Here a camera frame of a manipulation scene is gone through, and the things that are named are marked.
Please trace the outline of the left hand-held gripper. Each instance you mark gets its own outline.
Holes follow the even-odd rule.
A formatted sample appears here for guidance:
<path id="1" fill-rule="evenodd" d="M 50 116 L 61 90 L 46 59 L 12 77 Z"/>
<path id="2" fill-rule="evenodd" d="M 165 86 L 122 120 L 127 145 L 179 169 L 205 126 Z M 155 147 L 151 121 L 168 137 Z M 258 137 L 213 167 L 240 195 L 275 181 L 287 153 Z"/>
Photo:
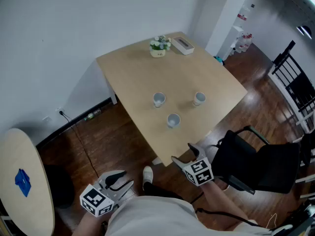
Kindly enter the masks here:
<path id="1" fill-rule="evenodd" d="M 95 217 L 100 217 L 113 210 L 118 201 L 134 185 L 129 180 L 119 188 L 112 188 L 118 179 L 126 175 L 126 171 L 116 170 L 103 173 L 93 185 L 89 184 L 80 195 L 80 205 Z"/>

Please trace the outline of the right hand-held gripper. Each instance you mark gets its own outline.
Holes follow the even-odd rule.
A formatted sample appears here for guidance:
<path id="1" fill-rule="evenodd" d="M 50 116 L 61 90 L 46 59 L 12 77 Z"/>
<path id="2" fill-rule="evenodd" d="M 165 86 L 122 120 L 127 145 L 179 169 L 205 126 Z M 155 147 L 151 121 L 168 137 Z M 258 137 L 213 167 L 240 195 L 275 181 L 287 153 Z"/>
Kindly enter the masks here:
<path id="1" fill-rule="evenodd" d="M 196 157 L 195 162 L 182 162 L 179 158 L 171 156 L 171 160 L 185 173 L 187 179 L 195 186 L 204 185 L 214 179 L 211 164 L 206 158 L 205 150 L 197 144 L 188 143 L 188 147 Z"/>

